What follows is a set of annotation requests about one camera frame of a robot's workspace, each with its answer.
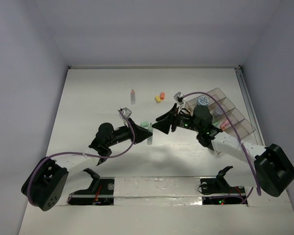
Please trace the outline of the yellow highlighter cap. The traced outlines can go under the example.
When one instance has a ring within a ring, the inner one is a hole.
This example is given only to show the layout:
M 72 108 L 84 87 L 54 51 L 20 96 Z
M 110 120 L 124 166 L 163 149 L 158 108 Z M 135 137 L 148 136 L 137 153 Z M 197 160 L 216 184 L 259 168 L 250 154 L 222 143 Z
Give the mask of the yellow highlighter cap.
M 160 103 L 161 102 L 161 98 L 159 96 L 155 96 L 155 101 L 156 101 L 156 103 Z

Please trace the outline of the blue lidded paint jar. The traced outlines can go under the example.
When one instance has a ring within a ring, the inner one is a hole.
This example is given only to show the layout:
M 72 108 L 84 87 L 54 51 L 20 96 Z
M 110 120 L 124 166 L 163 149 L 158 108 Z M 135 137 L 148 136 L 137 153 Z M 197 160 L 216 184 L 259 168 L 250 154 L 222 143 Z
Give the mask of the blue lidded paint jar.
M 196 104 L 197 106 L 209 106 L 209 103 L 210 103 L 210 100 L 208 97 L 202 95 L 202 96 L 199 96 L 197 101 L 196 101 Z

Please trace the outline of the clear jar purple contents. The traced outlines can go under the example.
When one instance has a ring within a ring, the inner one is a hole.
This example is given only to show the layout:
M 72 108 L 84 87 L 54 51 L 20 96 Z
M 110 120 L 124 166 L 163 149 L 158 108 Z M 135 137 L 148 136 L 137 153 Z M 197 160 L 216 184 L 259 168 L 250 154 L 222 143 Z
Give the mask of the clear jar purple contents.
M 213 110 L 213 116 L 215 116 L 215 117 L 221 116 L 223 114 L 224 114 L 224 112 L 223 112 L 223 110 L 220 107 L 216 107 Z

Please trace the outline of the pink highlighter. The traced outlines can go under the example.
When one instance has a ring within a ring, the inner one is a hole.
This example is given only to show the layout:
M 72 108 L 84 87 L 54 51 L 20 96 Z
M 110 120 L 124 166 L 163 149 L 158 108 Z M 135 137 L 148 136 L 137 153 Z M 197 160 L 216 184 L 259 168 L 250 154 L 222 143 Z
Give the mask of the pink highlighter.
M 220 124 L 220 129 L 221 130 L 226 130 L 227 128 L 229 128 L 230 126 L 231 126 L 231 122 L 232 122 L 232 120 L 230 119 L 230 120 L 225 120 L 225 121 L 223 121 L 221 124 Z

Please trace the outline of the green highlighter cap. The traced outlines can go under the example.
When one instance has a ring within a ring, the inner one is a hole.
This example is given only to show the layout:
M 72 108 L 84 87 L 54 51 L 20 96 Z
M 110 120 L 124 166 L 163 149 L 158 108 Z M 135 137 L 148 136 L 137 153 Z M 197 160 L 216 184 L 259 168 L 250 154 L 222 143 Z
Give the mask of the green highlighter cap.
M 149 126 L 149 122 L 148 121 L 141 122 L 140 126 L 143 128 L 147 128 Z

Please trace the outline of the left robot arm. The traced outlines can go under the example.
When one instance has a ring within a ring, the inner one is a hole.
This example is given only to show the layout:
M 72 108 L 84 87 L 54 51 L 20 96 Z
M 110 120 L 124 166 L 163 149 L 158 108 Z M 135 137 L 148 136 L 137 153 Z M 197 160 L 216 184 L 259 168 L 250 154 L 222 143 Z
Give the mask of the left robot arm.
M 98 159 L 98 165 L 107 159 L 114 158 L 111 147 L 130 141 L 135 145 L 152 137 L 152 132 L 141 127 L 131 119 L 124 119 L 125 124 L 114 128 L 112 124 L 106 122 L 99 126 L 95 138 L 89 148 L 95 150 L 96 154 L 81 152 L 62 152 L 42 158 L 28 179 L 21 188 L 21 192 L 28 199 L 28 202 L 48 211 L 56 205 L 63 194 L 68 177 L 72 177 L 80 172 L 89 176 L 82 181 L 82 188 L 68 194 L 68 204 L 70 205 L 112 205 L 113 190 L 108 188 L 113 184 L 113 179 L 101 179 L 101 177 L 91 169 L 91 160 Z

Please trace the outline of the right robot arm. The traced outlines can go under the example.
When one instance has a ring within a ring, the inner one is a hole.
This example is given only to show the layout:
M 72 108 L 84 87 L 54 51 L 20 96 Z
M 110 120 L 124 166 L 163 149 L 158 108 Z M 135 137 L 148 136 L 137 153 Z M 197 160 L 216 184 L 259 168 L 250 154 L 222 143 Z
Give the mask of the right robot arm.
M 152 127 L 165 134 L 176 128 L 195 131 L 196 139 L 206 148 L 246 162 L 254 177 L 255 187 L 278 197 L 294 180 L 294 166 L 283 149 L 276 144 L 255 145 L 233 137 L 212 124 L 208 107 L 197 106 L 192 114 L 184 113 L 176 104 L 158 117 Z

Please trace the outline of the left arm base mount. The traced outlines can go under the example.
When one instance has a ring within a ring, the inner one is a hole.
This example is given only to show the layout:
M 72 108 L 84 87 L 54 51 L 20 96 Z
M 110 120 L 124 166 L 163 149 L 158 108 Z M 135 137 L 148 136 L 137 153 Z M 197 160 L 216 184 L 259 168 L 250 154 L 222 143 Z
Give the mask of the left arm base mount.
M 115 178 L 101 178 L 90 168 L 83 170 L 92 181 L 88 188 L 71 193 L 67 203 L 71 206 L 112 206 L 114 205 Z

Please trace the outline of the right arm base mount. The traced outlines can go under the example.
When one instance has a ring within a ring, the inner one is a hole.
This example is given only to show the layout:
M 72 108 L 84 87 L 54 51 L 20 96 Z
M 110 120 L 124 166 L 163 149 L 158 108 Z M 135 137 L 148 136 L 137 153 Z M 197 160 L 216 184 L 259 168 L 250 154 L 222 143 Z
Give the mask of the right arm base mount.
M 227 166 L 220 170 L 215 177 L 201 178 L 197 190 L 202 195 L 203 205 L 247 204 L 245 188 L 231 187 L 224 178 L 232 168 L 233 166 Z

